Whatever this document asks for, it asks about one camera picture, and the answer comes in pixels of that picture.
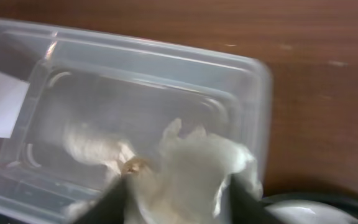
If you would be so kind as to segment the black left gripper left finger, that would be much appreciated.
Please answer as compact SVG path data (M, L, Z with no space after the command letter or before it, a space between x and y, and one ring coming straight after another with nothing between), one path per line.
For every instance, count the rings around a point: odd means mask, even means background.
M115 181L96 204L72 224L124 224L127 202L128 184L127 178L123 177Z

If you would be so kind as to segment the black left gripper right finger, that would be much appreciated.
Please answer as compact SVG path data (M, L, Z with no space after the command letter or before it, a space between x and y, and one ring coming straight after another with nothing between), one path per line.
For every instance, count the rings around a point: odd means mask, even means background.
M230 177L229 203L232 224L284 224L264 209L235 175Z

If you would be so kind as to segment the white tissue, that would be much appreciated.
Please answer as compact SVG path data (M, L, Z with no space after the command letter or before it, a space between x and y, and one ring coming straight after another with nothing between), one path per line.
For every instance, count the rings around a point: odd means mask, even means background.
M165 128L158 162L138 154L121 135L86 125L66 126L63 147L82 164L105 166L106 185L128 177L131 196L125 223L217 223L230 175L237 176L253 198L262 197L257 159L245 145L202 126L185 137L180 130L180 119ZM150 170L121 175L122 165L133 157L148 160Z

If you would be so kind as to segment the food scraps peanuts and rice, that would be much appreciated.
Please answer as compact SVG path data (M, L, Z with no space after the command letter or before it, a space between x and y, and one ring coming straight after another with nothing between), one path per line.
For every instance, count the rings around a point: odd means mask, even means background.
M137 174L145 170L150 170L148 160L133 157L122 165L121 175Z

